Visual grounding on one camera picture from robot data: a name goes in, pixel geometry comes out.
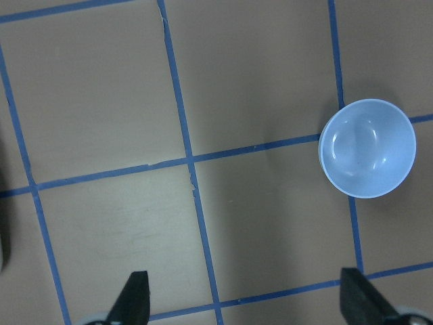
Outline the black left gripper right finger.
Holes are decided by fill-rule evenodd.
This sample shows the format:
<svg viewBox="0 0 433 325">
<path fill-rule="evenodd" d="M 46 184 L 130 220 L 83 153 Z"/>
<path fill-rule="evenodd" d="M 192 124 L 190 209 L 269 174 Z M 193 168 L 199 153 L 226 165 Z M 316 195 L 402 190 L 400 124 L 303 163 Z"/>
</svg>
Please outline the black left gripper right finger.
<svg viewBox="0 0 433 325">
<path fill-rule="evenodd" d="M 347 324 L 406 324 L 402 316 L 357 269 L 340 272 L 340 312 Z"/>
</svg>

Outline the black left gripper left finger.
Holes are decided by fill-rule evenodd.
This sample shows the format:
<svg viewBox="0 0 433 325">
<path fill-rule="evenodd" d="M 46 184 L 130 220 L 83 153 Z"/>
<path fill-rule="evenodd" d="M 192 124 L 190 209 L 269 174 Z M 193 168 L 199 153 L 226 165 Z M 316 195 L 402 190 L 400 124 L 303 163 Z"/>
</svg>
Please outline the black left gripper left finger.
<svg viewBox="0 0 433 325">
<path fill-rule="evenodd" d="M 147 271 L 133 272 L 103 324 L 146 325 L 150 319 L 150 286 Z"/>
</svg>

